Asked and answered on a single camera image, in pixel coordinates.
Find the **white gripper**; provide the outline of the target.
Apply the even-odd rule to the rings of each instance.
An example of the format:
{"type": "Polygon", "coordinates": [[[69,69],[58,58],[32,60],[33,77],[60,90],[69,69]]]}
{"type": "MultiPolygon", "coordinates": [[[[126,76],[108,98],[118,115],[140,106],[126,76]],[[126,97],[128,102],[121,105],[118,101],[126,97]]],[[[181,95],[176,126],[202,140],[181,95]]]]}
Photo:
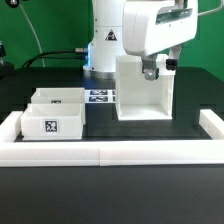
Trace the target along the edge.
{"type": "Polygon", "coordinates": [[[182,44],[197,31],[197,0],[127,0],[123,9],[122,41],[127,54],[144,57],[145,79],[157,80],[157,54],[169,49],[166,69],[178,67],[182,44]]]}

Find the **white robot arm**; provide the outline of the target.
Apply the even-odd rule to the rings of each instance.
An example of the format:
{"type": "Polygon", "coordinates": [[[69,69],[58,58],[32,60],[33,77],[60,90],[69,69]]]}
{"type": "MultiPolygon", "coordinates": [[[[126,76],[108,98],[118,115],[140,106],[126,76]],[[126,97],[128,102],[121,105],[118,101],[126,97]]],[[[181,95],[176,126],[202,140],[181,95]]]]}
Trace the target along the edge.
{"type": "Polygon", "coordinates": [[[113,79],[118,55],[150,56],[196,35],[197,0],[92,0],[94,34],[84,74],[113,79]]]}

